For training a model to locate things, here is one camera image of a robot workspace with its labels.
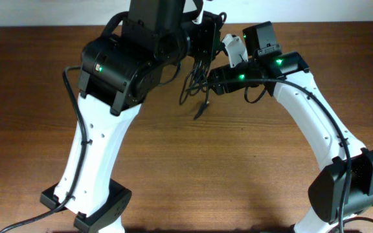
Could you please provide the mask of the black usb cable thin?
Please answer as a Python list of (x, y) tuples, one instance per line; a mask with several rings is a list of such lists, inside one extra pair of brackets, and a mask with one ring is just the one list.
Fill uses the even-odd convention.
[(179, 96), (179, 105), (183, 105), (189, 96), (196, 96), (198, 93), (205, 93), (205, 99), (200, 104), (193, 120), (197, 120), (209, 106), (210, 87), (208, 86), (210, 71), (210, 60), (196, 58), (192, 70), (187, 74)]

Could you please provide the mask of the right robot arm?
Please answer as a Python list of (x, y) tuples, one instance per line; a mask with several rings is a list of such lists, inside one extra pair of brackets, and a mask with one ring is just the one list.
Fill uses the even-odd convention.
[(280, 103), (300, 128), (320, 172), (308, 189), (310, 209), (290, 232), (342, 232), (373, 207), (373, 150), (341, 122), (321, 94), (298, 52), (283, 53), (270, 22), (226, 35), (229, 59), (211, 70), (207, 85), (227, 94), (259, 85)]

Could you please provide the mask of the black usb cable thick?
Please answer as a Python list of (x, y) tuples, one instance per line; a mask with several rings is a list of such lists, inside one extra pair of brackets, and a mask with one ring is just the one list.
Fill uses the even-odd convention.
[(220, 40), (220, 30), (227, 19), (227, 14), (225, 12), (214, 14), (208, 11), (204, 11), (203, 15), (205, 16), (205, 18), (210, 19), (214, 23), (214, 33), (212, 40), (212, 59), (214, 59), (224, 48), (224, 45)]

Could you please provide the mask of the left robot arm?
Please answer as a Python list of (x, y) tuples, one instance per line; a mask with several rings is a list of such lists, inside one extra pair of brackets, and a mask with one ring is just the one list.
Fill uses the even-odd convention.
[(131, 191), (111, 177), (124, 136), (148, 93), (162, 85), (163, 69), (196, 60), (192, 74), (202, 77), (220, 45), (226, 13), (213, 14), (195, 2), (132, 1), (89, 42), (77, 66), (78, 95), (71, 96), (76, 132), (59, 183), (41, 202), (53, 211), (75, 213), (80, 232), (122, 232), (121, 216)]

